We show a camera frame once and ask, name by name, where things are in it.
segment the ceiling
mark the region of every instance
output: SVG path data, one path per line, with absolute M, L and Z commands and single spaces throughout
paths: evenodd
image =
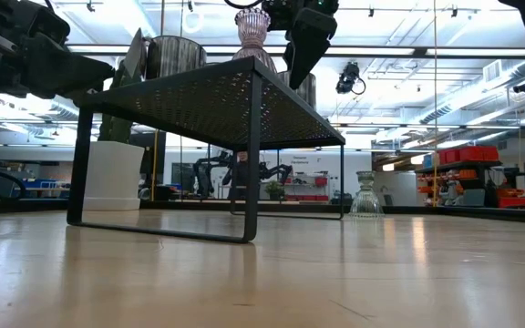
M 251 1 L 234 0 L 237 4 Z M 43 0 L 34 2 L 44 4 Z M 92 1 L 94 12 L 89 11 L 88 0 L 51 2 L 56 13 L 71 26 L 70 45 L 128 45 L 139 27 L 147 36 L 160 34 L 160 0 L 97 0 Z M 334 46 L 525 48 L 525 29 L 518 11 L 497 0 L 437 0 L 436 25 L 432 0 L 339 0 L 339 3 L 340 9 L 335 14 L 338 29 L 332 40 Z M 237 10 L 224 4 L 223 0 L 196 0 L 192 5 L 193 12 L 188 8 L 188 1 L 166 0 L 163 34 L 187 37 L 203 46 L 240 44 L 234 24 Z M 375 9 L 374 16 L 368 17 L 371 7 Z M 454 8 L 458 10 L 456 16 L 452 16 Z M 269 33 L 265 42 L 266 46 L 285 44 L 283 32 Z M 95 56 L 95 59 L 111 65 L 117 60 L 114 56 Z M 210 56 L 209 62 L 229 59 L 227 56 Z M 281 58 L 274 57 L 273 60 L 279 71 L 286 69 Z M 360 66 L 366 83 L 366 92 L 360 97 L 335 92 L 339 74 L 350 61 Z M 493 59 L 439 59 L 436 62 L 409 58 L 324 57 L 312 71 L 317 81 L 317 111 L 332 123 L 417 123 L 416 118 L 434 106 L 435 95 L 440 105 L 443 99 L 451 98 L 472 81 L 483 78 L 483 67 L 492 62 Z M 497 110 L 497 106 L 503 107 L 507 104 L 506 90 L 506 87 L 498 87 L 486 97 L 471 97 L 471 103 L 462 104 L 444 116 L 443 124 L 467 124 Z M 488 105 L 492 99 L 493 106 Z M 64 99 L 48 101 L 47 108 L 42 105 L 44 109 L 39 109 L 41 112 L 29 108 L 36 106 L 32 105 L 35 103 L 23 102 L 23 106 L 0 108 L 0 118 L 31 117 L 55 122 L 72 121 L 77 116 L 77 108 Z M 39 126 L 52 131 L 58 127 L 74 129 L 74 125 L 68 124 L 65 127 L 58 124 Z M 137 127 L 137 130 L 150 129 Z M 379 128 L 341 130 L 389 135 L 388 131 L 379 131 Z M 413 139 L 410 131 L 393 135 L 393 138 Z M 387 137 L 378 139 L 385 144 L 389 141 Z

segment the desk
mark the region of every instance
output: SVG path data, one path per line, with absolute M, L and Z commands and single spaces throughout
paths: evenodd
M 42 192 L 44 191 L 70 191 L 70 188 L 26 188 L 26 191 L 36 191 L 37 197 L 42 197 Z
M 208 241 L 244 243 L 256 237 L 259 191 L 259 163 L 256 160 L 248 162 L 248 191 L 241 237 L 83 222 L 90 130 L 95 112 L 230 149 L 234 159 L 237 151 L 245 150 L 250 159 L 257 159 L 260 150 L 264 149 L 339 146 L 344 194 L 345 139 L 254 57 L 88 95 L 79 106 L 67 213 L 67 222 L 72 225 Z M 343 216 L 342 205 L 336 219 Z

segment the shelf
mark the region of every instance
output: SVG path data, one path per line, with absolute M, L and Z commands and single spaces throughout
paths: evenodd
M 246 148 L 260 77 L 261 150 L 341 146 L 342 135 L 258 59 L 248 57 L 86 97 L 81 108 L 232 150 Z
M 500 166 L 500 161 L 465 161 L 465 162 L 457 162 L 457 163 L 451 163 L 451 164 L 445 164 L 445 165 L 439 165 L 437 167 L 437 172 L 446 171 L 450 169 L 474 169 L 474 168 L 492 168 Z M 415 173 L 432 173 L 434 172 L 434 168 L 427 168 L 427 169 L 417 169 L 415 170 Z

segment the potted plant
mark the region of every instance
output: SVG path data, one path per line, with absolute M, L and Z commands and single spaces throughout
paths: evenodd
M 267 183 L 264 191 L 269 194 L 271 200 L 280 200 L 282 197 L 284 197 L 284 188 L 277 181 L 271 181 Z
M 146 42 L 149 41 L 149 54 Z M 202 46 L 178 36 L 133 38 L 110 88 L 124 87 L 203 67 Z M 139 171 L 144 149 L 129 145 L 132 122 L 103 115 L 98 141 L 90 145 L 85 210 L 138 210 Z
M 146 51 L 140 30 L 110 88 L 142 80 Z M 138 210 L 139 171 L 145 149 L 129 144 L 132 122 L 102 116 L 98 141 L 90 144 L 84 210 Z

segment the green plant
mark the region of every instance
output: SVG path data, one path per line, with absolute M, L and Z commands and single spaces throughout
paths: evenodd
M 268 193 L 271 198 L 280 198 L 284 196 L 284 188 L 277 181 L 271 181 L 267 183 L 266 187 L 264 187 L 264 191 L 266 191 L 266 193 Z
M 129 50 L 133 52 L 132 54 L 127 53 L 125 60 L 121 60 L 118 64 L 118 69 L 115 72 L 115 77 L 113 78 L 113 83 L 110 85 L 110 89 L 117 87 L 124 87 L 130 84 L 135 84 L 142 81 L 143 72 L 145 71 L 145 52 L 142 50 L 144 48 L 143 40 L 141 38 L 141 31 L 139 30 L 133 39 L 131 48 L 135 44 L 139 44 L 139 47 L 135 47 L 134 50 Z M 134 69 L 127 67 L 130 65 L 128 60 L 129 57 L 136 58 L 132 61 Z M 102 124 L 100 125 L 100 133 L 98 134 L 98 141 L 117 141 L 120 143 L 129 143 L 129 138 L 131 136 L 131 127 L 133 122 L 127 121 L 123 118 L 115 118 L 107 114 L 102 115 Z

